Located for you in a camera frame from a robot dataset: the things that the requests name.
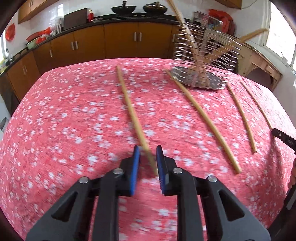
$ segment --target table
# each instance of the table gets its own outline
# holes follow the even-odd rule
[[[79,177],[102,176],[138,144],[116,65],[153,153],[161,144],[165,155],[194,176],[217,176],[265,226],[271,224],[285,198],[294,153],[271,136],[239,80],[272,126],[295,138],[288,115],[267,88],[229,76],[254,133],[258,153],[252,154],[229,91],[190,90],[240,163],[242,173],[236,175],[216,137],[163,71],[171,63],[151,58],[87,62],[53,69],[34,84],[0,143],[0,205],[22,238]],[[142,155],[135,196],[119,199],[119,239],[175,240],[176,217],[176,197],[161,195],[159,180]]]

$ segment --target metal rivet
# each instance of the metal rivet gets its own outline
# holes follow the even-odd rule
[[[79,179],[79,182],[82,183],[82,184],[88,183],[88,181],[89,181],[88,177],[81,177]]]
[[[113,173],[114,173],[114,174],[122,174],[122,173],[123,173],[123,170],[122,170],[121,168],[115,168],[115,169],[113,170]]]
[[[217,178],[215,176],[208,176],[207,179],[211,182],[211,183],[215,183],[217,182]]]
[[[174,173],[176,173],[176,174],[180,174],[180,173],[183,172],[183,170],[182,170],[181,168],[179,168],[179,167],[175,167],[175,168],[173,169],[173,171],[174,171]]]

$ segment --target black countertop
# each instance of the black countertop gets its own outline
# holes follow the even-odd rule
[[[150,22],[150,23],[164,23],[164,24],[174,24],[174,25],[178,25],[179,22],[177,21],[175,16],[172,15],[167,15],[167,14],[163,14],[163,15],[159,15],[159,16],[153,16],[147,13],[132,13],[131,15],[128,16],[117,16],[116,14],[109,14],[109,15],[104,15],[104,16],[99,16],[96,18],[101,18],[101,20],[95,22],[95,23],[87,23],[87,24],[83,24],[74,28],[70,28],[67,30],[62,31],[59,34],[56,34],[48,39],[46,39],[45,41],[43,41],[42,43],[36,45],[35,47],[29,49],[26,53],[22,54],[17,60],[13,61],[1,74],[0,76],[7,72],[16,62],[18,62],[22,57],[24,57],[26,54],[28,54],[29,52],[33,51],[34,49],[38,48],[39,46],[41,46],[42,44],[47,43],[48,41],[51,41],[55,38],[58,38],[62,35],[74,32],[76,30],[79,29],[83,29],[83,28],[88,28],[88,27],[92,27],[92,26],[97,26],[97,25],[102,25],[102,24],[108,24],[108,23],[120,23],[120,22]]]

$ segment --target cable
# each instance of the cable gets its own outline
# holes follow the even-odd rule
[[[249,5],[249,6],[247,6],[247,7],[243,7],[243,8],[241,8],[240,10],[243,10],[243,9],[246,9],[246,8],[248,8],[248,7],[251,7],[255,2],[257,2],[258,0],[255,0],[251,5]]]

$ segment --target dish rack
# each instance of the dish rack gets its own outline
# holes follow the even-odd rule
[[[229,71],[234,70],[242,45],[233,36],[206,26],[192,23],[186,25],[196,42],[199,61],[194,58],[188,31],[180,26],[175,43],[172,76],[187,86],[224,89]]]

